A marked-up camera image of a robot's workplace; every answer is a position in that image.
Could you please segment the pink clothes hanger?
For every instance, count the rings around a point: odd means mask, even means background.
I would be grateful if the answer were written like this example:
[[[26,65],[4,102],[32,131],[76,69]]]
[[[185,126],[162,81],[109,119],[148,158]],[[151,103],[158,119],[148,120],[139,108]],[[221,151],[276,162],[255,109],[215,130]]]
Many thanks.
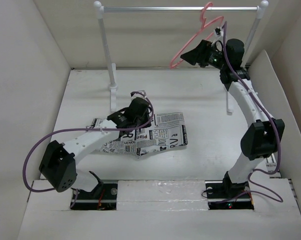
[[[169,62],[169,68],[170,69],[175,69],[177,66],[179,66],[184,60],[177,59],[182,55],[184,50],[198,37],[204,32],[206,29],[210,27],[214,28],[220,28],[222,26],[222,23],[224,22],[224,16],[220,15],[218,17],[215,17],[214,19],[208,21],[207,17],[205,16],[205,13],[209,8],[212,8],[214,6],[213,2],[209,1],[205,4],[205,6],[201,9],[200,11],[200,17],[199,17],[199,22],[200,22],[200,28],[199,30],[181,47],[179,51],[172,57],[172,59]]]

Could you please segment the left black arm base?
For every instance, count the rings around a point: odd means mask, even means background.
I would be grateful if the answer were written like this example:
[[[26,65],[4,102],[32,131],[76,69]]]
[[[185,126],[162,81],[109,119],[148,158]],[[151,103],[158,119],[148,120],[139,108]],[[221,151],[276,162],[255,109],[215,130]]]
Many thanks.
[[[118,182],[105,181],[98,196],[79,190],[73,192],[70,209],[75,211],[114,211],[117,209]]]

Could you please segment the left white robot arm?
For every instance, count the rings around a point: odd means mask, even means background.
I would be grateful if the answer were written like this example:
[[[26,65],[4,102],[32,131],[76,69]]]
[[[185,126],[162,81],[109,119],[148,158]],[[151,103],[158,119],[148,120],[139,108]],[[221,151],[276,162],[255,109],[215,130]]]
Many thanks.
[[[104,183],[93,171],[80,171],[77,165],[107,142],[151,125],[152,105],[143,97],[131,100],[128,107],[101,120],[94,128],[66,142],[54,140],[47,145],[39,170],[58,193],[78,189],[97,198]]]

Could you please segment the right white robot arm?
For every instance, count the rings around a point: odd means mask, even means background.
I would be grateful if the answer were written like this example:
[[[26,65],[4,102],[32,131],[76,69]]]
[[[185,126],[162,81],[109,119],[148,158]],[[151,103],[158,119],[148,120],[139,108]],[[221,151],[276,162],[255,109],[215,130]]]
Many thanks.
[[[241,193],[248,186],[248,175],[263,160],[278,150],[285,123],[275,119],[263,106],[248,72],[241,66],[244,43],[227,40],[219,50],[216,43],[202,40],[194,49],[180,57],[190,65],[212,66],[226,91],[236,100],[247,122],[247,131],[240,140],[241,154],[235,165],[225,173],[221,190],[227,197]]]

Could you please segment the newspaper print trousers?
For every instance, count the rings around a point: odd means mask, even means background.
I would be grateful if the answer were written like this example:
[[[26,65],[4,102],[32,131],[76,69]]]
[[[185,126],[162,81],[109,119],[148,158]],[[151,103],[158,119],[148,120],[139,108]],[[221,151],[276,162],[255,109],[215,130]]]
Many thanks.
[[[132,155],[139,158],[187,144],[184,114],[173,112],[155,114],[150,127],[125,134],[95,150],[105,154]]]

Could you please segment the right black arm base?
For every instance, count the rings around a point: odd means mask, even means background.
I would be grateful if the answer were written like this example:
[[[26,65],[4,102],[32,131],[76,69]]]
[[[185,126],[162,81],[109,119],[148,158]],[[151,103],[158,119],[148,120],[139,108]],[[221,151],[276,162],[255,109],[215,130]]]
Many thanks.
[[[226,189],[221,180],[205,181],[205,190],[201,196],[207,200],[210,211],[213,210],[254,210],[254,204],[246,185],[235,189]]]

